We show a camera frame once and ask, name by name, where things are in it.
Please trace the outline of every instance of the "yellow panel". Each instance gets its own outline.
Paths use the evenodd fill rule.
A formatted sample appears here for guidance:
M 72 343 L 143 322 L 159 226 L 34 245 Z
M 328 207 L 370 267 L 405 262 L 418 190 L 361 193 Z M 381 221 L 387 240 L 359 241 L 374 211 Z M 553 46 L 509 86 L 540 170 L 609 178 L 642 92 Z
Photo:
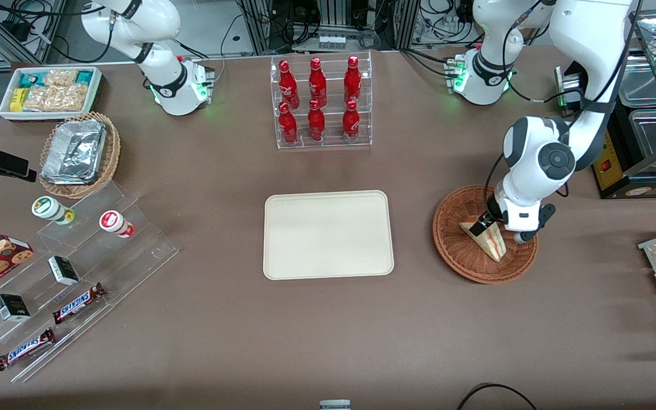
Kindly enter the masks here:
M 602 171 L 601 164 L 605 161 L 609 161 L 612 168 Z M 622 166 L 619 165 L 619 159 L 614 151 L 614 145 L 612 145 L 608 130 L 604 135 L 604 149 L 601 151 L 601 156 L 594 162 L 594 173 L 599 181 L 599 186 L 603 190 L 622 179 Z

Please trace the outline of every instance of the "round wicker basket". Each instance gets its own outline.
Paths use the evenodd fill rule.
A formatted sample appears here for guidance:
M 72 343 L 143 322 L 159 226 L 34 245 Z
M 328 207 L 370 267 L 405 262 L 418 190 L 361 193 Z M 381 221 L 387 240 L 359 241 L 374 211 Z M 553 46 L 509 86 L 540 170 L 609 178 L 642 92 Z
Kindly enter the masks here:
M 40 178 L 39 182 L 41 182 L 44 189 L 52 195 L 80 199 L 98 189 L 102 184 L 111 180 L 113 174 L 115 174 L 115 169 L 118 166 L 118 155 L 120 155 L 120 136 L 118 135 L 118 130 L 115 129 L 113 123 L 105 115 L 99 114 L 98 112 L 88 112 L 88 114 L 77 115 L 76 117 L 68 118 L 65 122 L 84 120 L 98 120 L 108 127 L 106 145 L 102 151 L 103 155 L 100 176 L 90 185 L 55 185 L 45 182 Z M 42 155 L 40 155 L 39 158 L 39 166 L 44 166 L 44 160 L 47 158 L 47 153 L 50 151 L 50 144 L 52 143 L 52 137 L 55 135 L 55 130 L 57 130 L 57 128 L 52 130 L 50 137 L 47 138 L 47 142 L 44 143 L 44 150 L 42 150 Z
M 457 273 L 479 283 L 504 283 L 516 280 L 531 267 L 538 252 L 538 237 L 518 244 L 513 232 L 500 225 L 507 253 L 495 262 L 460 228 L 460 221 L 485 212 L 484 187 L 469 185 L 447 195 L 434 213 L 432 233 L 442 259 Z

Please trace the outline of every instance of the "clear acrylic display stand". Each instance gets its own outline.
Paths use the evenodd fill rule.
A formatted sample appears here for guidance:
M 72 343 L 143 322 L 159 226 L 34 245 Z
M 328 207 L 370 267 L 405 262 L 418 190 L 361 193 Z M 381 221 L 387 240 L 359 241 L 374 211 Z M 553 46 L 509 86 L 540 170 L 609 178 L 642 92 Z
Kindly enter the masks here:
M 0 355 L 38 337 L 48 327 L 57 342 L 16 361 L 2 376 L 12 382 L 32 377 L 179 252 L 135 202 L 133 195 L 111 181 L 73 205 L 73 223 L 59 226 L 51 222 L 28 240 L 35 256 L 0 280 L 0 293 L 21 296 L 31 317 L 16 323 L 0 316 Z M 102 230 L 98 219 L 107 210 L 123 214 L 135 225 L 135 234 L 123 239 Z M 70 259 L 80 282 L 73 286 L 56 282 L 47 263 L 53 255 Z M 107 293 L 56 325 L 52 313 L 98 282 Z
M 359 58 L 359 71 L 361 72 L 361 97 L 357 101 L 356 111 L 361 116 L 359 122 L 359 136 L 356 142 L 346 143 L 343 140 L 343 114 L 346 112 L 346 102 L 343 100 L 343 77 L 348 68 L 348 58 L 356 55 Z M 321 147 L 356 147 L 371 145 L 372 135 L 372 68 L 369 52 L 354 52 L 353 54 L 320 54 L 321 67 L 326 75 L 328 91 L 328 104 L 323 107 L 326 119 L 326 135 L 323 142 L 314 142 L 310 138 L 308 127 L 308 111 L 310 108 L 310 58 L 314 55 L 284 55 L 273 57 L 270 65 L 270 88 L 273 93 L 273 117 L 275 117 L 275 135 L 279 149 L 290 148 L 321 148 Z M 297 120 L 297 144 L 287 145 L 282 138 L 278 117 L 278 104 L 282 101 L 280 93 L 280 60 L 290 63 L 290 71 L 297 80 L 297 95 L 300 97 L 300 106 L 292 111 Z

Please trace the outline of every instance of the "coca-cola bottle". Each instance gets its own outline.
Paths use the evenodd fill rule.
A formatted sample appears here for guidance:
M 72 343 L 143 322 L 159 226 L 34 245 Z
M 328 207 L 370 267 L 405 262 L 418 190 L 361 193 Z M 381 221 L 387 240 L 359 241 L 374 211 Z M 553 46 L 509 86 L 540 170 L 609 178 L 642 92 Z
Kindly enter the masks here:
M 326 117 L 321 111 L 318 99 L 310 100 L 310 112 L 307 114 L 307 121 L 310 125 L 310 138 L 315 142 L 322 142 L 326 133 Z
M 346 112 L 343 114 L 343 140 L 354 143 L 359 138 L 359 120 L 361 117 L 356 112 L 356 100 L 351 99 L 346 103 Z
M 290 72 L 290 64 L 287 60 L 281 60 L 278 66 L 280 67 L 280 93 L 283 101 L 289 104 L 290 109 L 297 109 L 300 106 L 300 97 L 297 96 L 297 81 Z
M 343 78 L 343 100 L 348 104 L 351 99 L 359 101 L 361 96 L 361 72 L 359 72 L 359 58 L 355 55 L 348 57 L 349 65 L 346 77 Z
M 296 145 L 297 123 L 295 122 L 295 117 L 290 112 L 290 107 L 284 101 L 280 101 L 278 109 L 280 110 L 278 122 L 280 122 L 280 132 L 283 134 L 283 140 L 285 140 L 287 145 Z
M 328 90 L 326 89 L 326 75 L 321 69 L 321 60 L 318 57 L 310 59 L 310 77 L 307 79 L 310 87 L 310 98 L 317 99 L 320 107 L 328 104 Z

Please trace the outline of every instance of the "brown table surface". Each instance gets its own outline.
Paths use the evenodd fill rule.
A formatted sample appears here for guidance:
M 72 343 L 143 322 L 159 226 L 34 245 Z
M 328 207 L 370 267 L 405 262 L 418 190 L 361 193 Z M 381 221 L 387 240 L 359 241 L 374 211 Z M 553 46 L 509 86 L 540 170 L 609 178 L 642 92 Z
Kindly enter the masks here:
M 374 145 L 328 153 L 276 149 L 269 58 L 229 60 L 214 103 L 186 117 L 164 114 L 135 65 L 102 65 L 115 179 L 182 251 L 30 381 L 0 377 L 0 408 L 455 408 L 481 382 L 539 408 L 656 408 L 656 282 L 636 248 L 656 237 L 656 200 L 599 200 L 582 171 L 570 198 L 550 198 L 558 211 L 520 280 L 469 282 L 434 248 L 434 209 L 484 183 L 509 125 L 557 106 L 513 93 L 474 106 L 398 52 L 372 57 Z M 567 64 L 529 47 L 513 80 L 547 96 Z M 39 171 L 51 128 L 2 120 L 0 149 Z M 265 278 L 269 196 L 369 189 L 390 203 L 390 275 Z M 0 233 L 41 228 L 29 212 L 41 194 L 0 177 Z M 503 404 L 476 408 L 524 408 L 484 396 Z

